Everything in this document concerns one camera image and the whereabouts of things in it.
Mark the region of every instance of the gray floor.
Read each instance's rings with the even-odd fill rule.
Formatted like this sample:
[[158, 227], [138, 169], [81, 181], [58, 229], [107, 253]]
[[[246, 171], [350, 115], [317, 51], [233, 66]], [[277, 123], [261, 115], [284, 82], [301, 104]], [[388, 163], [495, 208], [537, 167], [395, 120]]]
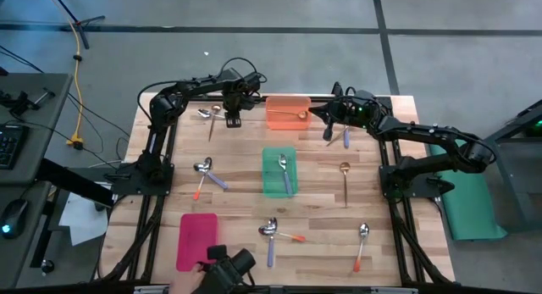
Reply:
[[[541, 0], [382, 0], [389, 28], [541, 29]], [[105, 14], [110, 25], [210, 27], [376, 28], [373, 0], [65, 0], [82, 19]], [[5, 0], [0, 19], [62, 23], [49, 0]], [[390, 94], [377, 35], [90, 33], [82, 53], [80, 84], [85, 104], [129, 130], [135, 94], [159, 80], [215, 73], [225, 59], [243, 56], [269, 78], [266, 92], [327, 93], [338, 80]], [[75, 51], [68, 32], [0, 31], [0, 44], [48, 72], [71, 72]], [[540, 99], [542, 37], [391, 36], [401, 94], [413, 95], [425, 123], [454, 125], [487, 136]], [[31, 69], [0, 56], [8, 70]], [[243, 64], [234, 64], [245, 70]], [[71, 135], [75, 108], [67, 103], [57, 130]], [[102, 158], [116, 159], [114, 128], [92, 118], [104, 136]], [[100, 148], [91, 127], [82, 133]], [[47, 156], [60, 164], [99, 163], [55, 136]], [[492, 189], [500, 182], [491, 170]], [[47, 251], [57, 269], [47, 277], [27, 269], [19, 286], [88, 280], [98, 241], [70, 248], [55, 236]], [[542, 234], [510, 235], [501, 241], [449, 241], [457, 280], [468, 286], [542, 292]]]

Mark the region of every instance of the wooden table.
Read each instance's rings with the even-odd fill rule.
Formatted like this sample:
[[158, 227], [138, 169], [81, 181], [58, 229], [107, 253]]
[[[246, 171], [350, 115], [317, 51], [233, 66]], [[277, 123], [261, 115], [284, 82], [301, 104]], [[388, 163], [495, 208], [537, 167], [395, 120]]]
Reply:
[[[144, 107], [154, 94], [142, 97]], [[418, 115], [413, 97], [392, 97], [395, 116], [401, 121]], [[242, 127], [227, 129], [221, 119], [214, 126], [213, 139], [207, 142], [210, 119], [202, 119], [198, 108], [211, 103], [190, 103], [180, 117], [175, 139], [174, 184], [166, 198], [152, 272], [153, 283], [169, 283], [175, 268], [180, 217], [186, 213], [216, 213], [218, 242], [228, 246], [229, 255], [246, 248], [254, 255], [252, 274], [259, 285], [315, 286], [398, 286], [388, 205], [381, 196], [377, 168], [381, 165], [378, 143], [364, 130], [351, 128], [350, 148], [342, 141], [330, 147], [322, 139], [324, 124], [316, 117], [308, 130], [269, 130], [265, 107], [242, 111]], [[137, 111], [127, 161], [135, 161], [145, 147], [148, 119]], [[342, 126], [337, 125], [338, 132]], [[425, 156], [421, 143], [401, 141], [403, 155]], [[262, 150], [264, 147], [292, 146], [297, 153], [299, 194], [293, 199], [263, 196]], [[198, 201], [192, 196], [201, 175], [192, 165], [206, 156], [213, 158], [214, 174], [225, 180], [227, 191], [207, 180]], [[341, 162], [349, 162], [348, 208], [344, 204]], [[114, 210], [102, 250], [104, 274], [122, 258], [134, 240], [141, 197], [127, 197]], [[412, 199], [418, 239], [424, 251], [447, 278], [454, 280], [445, 232], [439, 212], [425, 199]], [[268, 242], [257, 231], [270, 217], [277, 217], [279, 230], [303, 235], [305, 243], [275, 237], [275, 266], [267, 268]], [[359, 225], [367, 222], [370, 236], [363, 248], [362, 268], [352, 268], [360, 243]], [[414, 278], [412, 254], [405, 242], [409, 273]], [[147, 245], [141, 250], [141, 274]]]

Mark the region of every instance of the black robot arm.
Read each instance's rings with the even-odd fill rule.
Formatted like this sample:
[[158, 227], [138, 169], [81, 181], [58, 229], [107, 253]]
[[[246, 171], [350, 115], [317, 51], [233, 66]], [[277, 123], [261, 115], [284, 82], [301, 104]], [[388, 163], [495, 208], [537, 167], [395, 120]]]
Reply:
[[226, 125], [229, 128], [241, 127], [240, 111], [254, 107], [257, 97], [253, 94], [260, 89], [262, 77], [263, 75], [256, 71], [243, 77], [230, 68], [222, 70], [219, 76], [180, 80], [175, 85], [162, 89], [151, 99], [149, 105], [149, 137], [137, 160], [136, 168], [151, 182], [163, 180], [163, 164], [169, 164], [169, 161], [162, 161], [160, 154], [168, 128], [185, 112], [193, 97], [222, 91]]
[[335, 82], [332, 93], [335, 98], [323, 106], [310, 108], [328, 125], [324, 140], [331, 139], [333, 125], [349, 125], [367, 129], [367, 133], [379, 141], [408, 140], [439, 145], [446, 153], [427, 158], [402, 157], [388, 174], [389, 182], [396, 188], [408, 188], [420, 174], [443, 170], [460, 170], [465, 173], [481, 173], [493, 163], [495, 155], [479, 137], [456, 128], [435, 125], [403, 123], [391, 116], [390, 108], [373, 94], [356, 91], [352, 87], [346, 93]]

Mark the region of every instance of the person's hand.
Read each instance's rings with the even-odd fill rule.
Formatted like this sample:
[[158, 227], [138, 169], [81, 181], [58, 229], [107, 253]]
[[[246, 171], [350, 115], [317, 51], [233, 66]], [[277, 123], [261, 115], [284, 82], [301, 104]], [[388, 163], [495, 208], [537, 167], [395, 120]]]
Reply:
[[169, 294], [191, 294], [202, 283], [205, 272], [197, 263], [190, 272], [177, 272], [169, 285]]

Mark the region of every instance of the pink plastic mat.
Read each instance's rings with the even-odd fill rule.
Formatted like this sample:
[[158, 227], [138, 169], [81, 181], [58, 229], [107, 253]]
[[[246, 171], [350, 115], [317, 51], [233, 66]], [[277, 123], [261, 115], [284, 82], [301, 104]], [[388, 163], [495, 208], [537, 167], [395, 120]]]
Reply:
[[218, 218], [216, 214], [183, 214], [180, 218], [177, 270], [187, 272], [207, 259], [207, 248], [217, 245]]

